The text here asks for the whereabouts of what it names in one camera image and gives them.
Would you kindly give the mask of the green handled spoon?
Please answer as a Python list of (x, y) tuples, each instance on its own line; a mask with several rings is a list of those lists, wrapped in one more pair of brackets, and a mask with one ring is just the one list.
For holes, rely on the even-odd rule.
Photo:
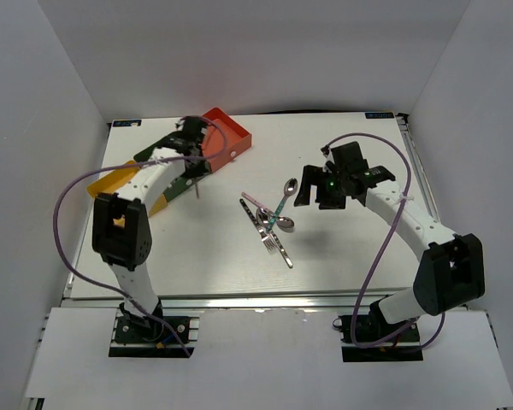
[(273, 230), (275, 221), (280, 217), (281, 211), (285, 207), (287, 201), (295, 196), (298, 192), (298, 180), (296, 178), (288, 179), (283, 188), (283, 197), (281, 198), (279, 204), (277, 205), (274, 216), (271, 218), (271, 222), (269, 226), (265, 228), (265, 232), (269, 233)]

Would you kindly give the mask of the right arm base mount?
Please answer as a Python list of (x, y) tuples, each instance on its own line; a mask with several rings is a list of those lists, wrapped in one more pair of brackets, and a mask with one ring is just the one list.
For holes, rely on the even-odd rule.
[[(372, 343), (402, 325), (386, 325), (380, 328), (371, 322), (368, 314), (357, 316), (355, 335), (360, 343)], [(420, 349), (420, 333), (416, 324), (390, 337), (372, 348), (358, 348), (351, 340), (351, 315), (341, 315), (332, 322), (332, 328), (340, 333), (342, 360), (344, 363), (387, 363), (423, 361)]]

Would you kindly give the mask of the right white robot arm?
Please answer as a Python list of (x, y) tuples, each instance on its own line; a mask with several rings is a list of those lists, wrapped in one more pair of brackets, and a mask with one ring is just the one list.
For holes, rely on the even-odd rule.
[(358, 143), (321, 151), (327, 161), (304, 167), (295, 206), (315, 201), (324, 210), (343, 209), (347, 199), (357, 200), (400, 236), (419, 263), (410, 287), (373, 302), (367, 318), (350, 326), (352, 343), (384, 343), (413, 319), (440, 315), (484, 295), (483, 248), (476, 235), (460, 235), (414, 204), (387, 168), (369, 166)]

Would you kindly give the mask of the silver fork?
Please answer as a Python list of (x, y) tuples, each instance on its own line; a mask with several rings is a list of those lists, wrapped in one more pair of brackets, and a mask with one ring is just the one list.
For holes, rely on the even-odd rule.
[(269, 219), (266, 213), (261, 212), (260, 210), (256, 211), (256, 220), (259, 225), (258, 231), (260, 233), (262, 242), (264, 246), (269, 250), (273, 250), (276, 247), (275, 241), (269, 234), (265, 232), (265, 228), (268, 226)]

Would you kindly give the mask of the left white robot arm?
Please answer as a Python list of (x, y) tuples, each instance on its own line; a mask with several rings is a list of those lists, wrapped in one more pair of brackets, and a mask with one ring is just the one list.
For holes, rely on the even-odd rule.
[(134, 330), (146, 341), (159, 338), (164, 323), (146, 266), (150, 211), (171, 184), (209, 173), (203, 158), (207, 127), (201, 117), (181, 119), (175, 131), (135, 155), (138, 170), (131, 179), (112, 193), (99, 193), (94, 202), (92, 248), (111, 267), (125, 298), (121, 311), (135, 320)]

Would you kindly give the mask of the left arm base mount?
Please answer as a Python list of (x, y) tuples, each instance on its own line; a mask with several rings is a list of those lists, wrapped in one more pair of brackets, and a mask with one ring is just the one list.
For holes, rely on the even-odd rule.
[[(173, 315), (163, 317), (175, 330), (190, 354), (198, 339), (199, 317)], [(178, 343), (173, 332), (161, 324), (144, 328), (129, 321), (117, 311), (111, 340), (110, 358), (139, 359), (187, 359), (185, 350)]]

